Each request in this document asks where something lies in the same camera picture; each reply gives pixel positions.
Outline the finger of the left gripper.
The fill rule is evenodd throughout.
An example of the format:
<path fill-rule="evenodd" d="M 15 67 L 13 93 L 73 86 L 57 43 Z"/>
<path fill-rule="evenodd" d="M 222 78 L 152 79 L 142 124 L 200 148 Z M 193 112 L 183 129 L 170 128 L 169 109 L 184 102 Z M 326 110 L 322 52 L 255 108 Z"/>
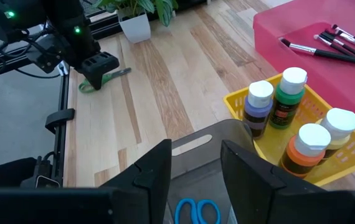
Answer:
<path fill-rule="evenodd" d="M 103 71 L 88 71 L 83 73 L 86 78 L 86 86 L 92 87 L 94 90 L 100 90 L 102 87 L 102 79 L 106 72 Z"/>

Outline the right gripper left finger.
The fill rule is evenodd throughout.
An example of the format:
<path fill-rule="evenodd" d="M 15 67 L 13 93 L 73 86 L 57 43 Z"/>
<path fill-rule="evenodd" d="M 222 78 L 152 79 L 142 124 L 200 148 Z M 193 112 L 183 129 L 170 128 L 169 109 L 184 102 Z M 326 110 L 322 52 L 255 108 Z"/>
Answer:
<path fill-rule="evenodd" d="M 162 223 L 171 181 L 172 140 L 164 139 L 102 187 L 111 189 L 112 223 Z"/>

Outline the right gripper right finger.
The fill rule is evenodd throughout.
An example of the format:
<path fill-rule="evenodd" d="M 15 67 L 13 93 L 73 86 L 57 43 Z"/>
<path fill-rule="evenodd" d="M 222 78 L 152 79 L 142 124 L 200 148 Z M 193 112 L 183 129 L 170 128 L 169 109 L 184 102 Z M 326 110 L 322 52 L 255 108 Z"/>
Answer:
<path fill-rule="evenodd" d="M 294 194 L 321 190 L 231 140 L 222 141 L 220 159 L 225 187 L 238 223 L 267 223 L 273 198 L 279 190 Z"/>

